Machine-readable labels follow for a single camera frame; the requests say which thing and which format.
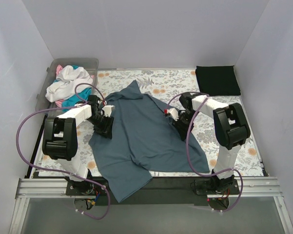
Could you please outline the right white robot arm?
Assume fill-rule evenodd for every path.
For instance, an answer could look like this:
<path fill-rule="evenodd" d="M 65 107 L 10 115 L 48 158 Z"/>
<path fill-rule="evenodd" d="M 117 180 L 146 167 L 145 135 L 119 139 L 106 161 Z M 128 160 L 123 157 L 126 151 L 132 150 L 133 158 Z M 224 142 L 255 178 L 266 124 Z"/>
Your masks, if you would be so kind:
<path fill-rule="evenodd" d="M 219 102 L 208 94 L 199 92 L 186 92 L 177 97 L 183 109 L 177 110 L 167 105 L 164 114 L 172 118 L 172 125 L 177 129 L 181 140 L 185 141 L 187 159 L 190 160 L 190 133 L 199 113 L 213 119 L 219 143 L 217 163 L 209 175 L 199 173 L 190 165 L 199 176 L 193 183 L 194 192 L 197 195 L 241 193 L 234 178 L 234 173 L 237 172 L 234 165 L 241 146 L 251 135 L 242 106 L 239 103 Z"/>

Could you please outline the blue grey t shirt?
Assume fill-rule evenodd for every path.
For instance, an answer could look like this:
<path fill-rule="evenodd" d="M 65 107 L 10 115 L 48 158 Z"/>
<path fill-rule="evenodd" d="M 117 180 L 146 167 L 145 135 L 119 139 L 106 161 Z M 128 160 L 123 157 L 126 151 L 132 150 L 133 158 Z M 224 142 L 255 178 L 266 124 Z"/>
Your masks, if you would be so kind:
<path fill-rule="evenodd" d="M 163 113 L 166 104 L 143 94 L 136 81 L 111 93 L 107 102 L 115 106 L 112 139 L 93 134 L 89 145 L 117 202 L 145 186 L 152 179 L 151 172 L 188 173 L 190 165 L 200 173 L 210 171 L 194 136 L 190 136 L 187 159 L 186 143 Z"/>

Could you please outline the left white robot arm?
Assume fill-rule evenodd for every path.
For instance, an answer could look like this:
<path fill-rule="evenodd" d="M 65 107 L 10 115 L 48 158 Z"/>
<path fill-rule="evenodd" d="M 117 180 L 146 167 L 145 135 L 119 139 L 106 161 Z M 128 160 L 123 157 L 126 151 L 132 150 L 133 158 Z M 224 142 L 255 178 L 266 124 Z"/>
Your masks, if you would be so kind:
<path fill-rule="evenodd" d="M 94 189 L 91 172 L 81 162 L 78 151 L 77 127 L 88 121 L 94 132 L 102 137 L 112 138 L 114 105 L 101 104 L 100 98 L 90 95 L 86 103 L 79 101 L 69 111 L 45 120 L 42 152 L 59 163 L 68 172 L 65 178 L 83 195 L 89 195 Z"/>

